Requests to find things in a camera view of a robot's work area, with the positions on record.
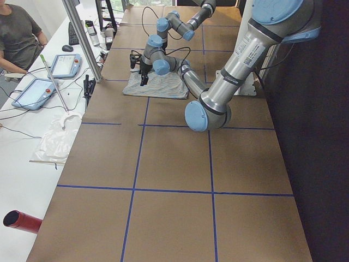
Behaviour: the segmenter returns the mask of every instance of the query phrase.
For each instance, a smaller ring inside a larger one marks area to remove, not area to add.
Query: red tube
[[[12,210],[4,217],[4,226],[37,234],[42,220],[23,212]]]

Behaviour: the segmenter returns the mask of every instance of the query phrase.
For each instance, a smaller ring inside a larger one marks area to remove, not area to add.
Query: black wall
[[[314,262],[349,261],[349,5],[270,69],[265,94]],[[282,47],[282,57],[288,47]]]

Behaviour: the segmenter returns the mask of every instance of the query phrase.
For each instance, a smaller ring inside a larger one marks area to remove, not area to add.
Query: keyboard
[[[79,39],[77,38],[77,35],[73,28],[73,24],[71,22],[69,22],[69,26],[68,26],[68,36],[69,36],[69,45],[79,44]]]

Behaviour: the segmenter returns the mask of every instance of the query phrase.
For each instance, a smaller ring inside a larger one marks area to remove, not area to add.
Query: towel
[[[131,72],[129,82],[122,93],[127,96],[187,98],[188,88],[176,73],[169,72],[166,75],[157,75],[155,72],[149,72],[148,77],[148,84],[140,86],[141,75],[138,71]]]

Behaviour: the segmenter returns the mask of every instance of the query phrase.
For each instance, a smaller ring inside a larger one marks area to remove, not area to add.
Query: bottle
[[[99,39],[96,28],[94,28],[93,22],[90,20],[86,20],[85,26],[87,27],[87,33],[89,34],[92,44],[94,46],[99,46]]]

